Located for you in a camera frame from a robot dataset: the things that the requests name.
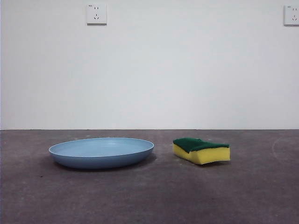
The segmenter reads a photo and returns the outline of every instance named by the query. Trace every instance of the concrete floor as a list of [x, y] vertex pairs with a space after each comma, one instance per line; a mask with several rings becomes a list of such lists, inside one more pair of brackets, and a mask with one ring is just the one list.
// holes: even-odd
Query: concrete floor
[[[144, 161], [83, 171], [48, 148], [95, 137], [155, 143]], [[181, 137], [229, 143], [231, 162], [179, 159]], [[298, 224], [299, 130], [1, 131], [2, 224]]]

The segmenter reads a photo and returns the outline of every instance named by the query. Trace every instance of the scrubbing sponge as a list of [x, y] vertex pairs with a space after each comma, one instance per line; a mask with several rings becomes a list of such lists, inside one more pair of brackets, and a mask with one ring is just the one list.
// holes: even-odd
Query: scrubbing sponge
[[230, 160], [228, 144], [204, 142], [201, 139], [176, 139], [173, 141], [173, 152], [180, 158], [200, 165], [209, 162]]

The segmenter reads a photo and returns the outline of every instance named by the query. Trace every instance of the plate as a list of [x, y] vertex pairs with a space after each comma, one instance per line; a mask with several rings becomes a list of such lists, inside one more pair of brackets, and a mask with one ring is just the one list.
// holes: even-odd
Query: plate
[[150, 141], [132, 138], [95, 138], [53, 145], [49, 152], [57, 163], [79, 169], [105, 169], [144, 160], [153, 150]]

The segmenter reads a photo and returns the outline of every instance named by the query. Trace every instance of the white wall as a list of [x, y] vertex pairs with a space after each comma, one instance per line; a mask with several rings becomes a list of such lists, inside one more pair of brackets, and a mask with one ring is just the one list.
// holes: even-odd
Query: white wall
[[1, 1], [2, 129], [299, 128], [282, 0]]

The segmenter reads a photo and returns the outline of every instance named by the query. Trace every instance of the electrical outlet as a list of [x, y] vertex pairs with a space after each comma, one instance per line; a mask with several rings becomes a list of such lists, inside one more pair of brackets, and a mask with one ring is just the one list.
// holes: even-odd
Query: electrical outlet
[[106, 4], [88, 4], [86, 8], [87, 24], [107, 24]]
[[299, 26], [299, 5], [285, 6], [284, 24]]

